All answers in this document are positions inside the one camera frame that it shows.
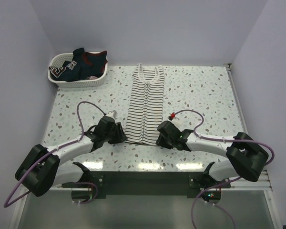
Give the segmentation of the black white striped tank top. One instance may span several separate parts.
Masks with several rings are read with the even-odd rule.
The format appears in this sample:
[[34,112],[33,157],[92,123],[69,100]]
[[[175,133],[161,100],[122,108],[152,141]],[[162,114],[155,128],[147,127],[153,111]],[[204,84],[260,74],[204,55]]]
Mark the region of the black white striped tank top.
[[161,66],[136,66],[125,128],[128,141],[156,145],[157,128],[163,121],[164,82]]

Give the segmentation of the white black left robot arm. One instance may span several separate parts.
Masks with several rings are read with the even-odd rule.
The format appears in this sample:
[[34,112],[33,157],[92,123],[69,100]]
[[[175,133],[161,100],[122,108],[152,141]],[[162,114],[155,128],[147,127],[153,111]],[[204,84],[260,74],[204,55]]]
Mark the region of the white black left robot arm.
[[58,168],[64,163],[91,153],[104,143],[114,145],[126,140],[122,124],[112,117],[103,116],[97,125],[71,141],[56,146],[35,145],[16,171],[15,178],[40,197],[54,185]]

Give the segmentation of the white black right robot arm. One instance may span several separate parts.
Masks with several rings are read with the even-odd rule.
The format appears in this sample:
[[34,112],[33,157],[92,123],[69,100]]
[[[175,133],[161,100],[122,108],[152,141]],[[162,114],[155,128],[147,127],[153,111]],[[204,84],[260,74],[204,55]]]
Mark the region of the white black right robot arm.
[[226,158],[225,161],[209,163],[203,173],[194,179],[203,188],[225,184],[232,177],[257,182],[264,167],[272,159],[264,145],[243,132],[231,138],[204,136],[196,130],[180,131],[171,121],[162,122],[157,131],[160,134],[156,143],[161,147],[201,151]]

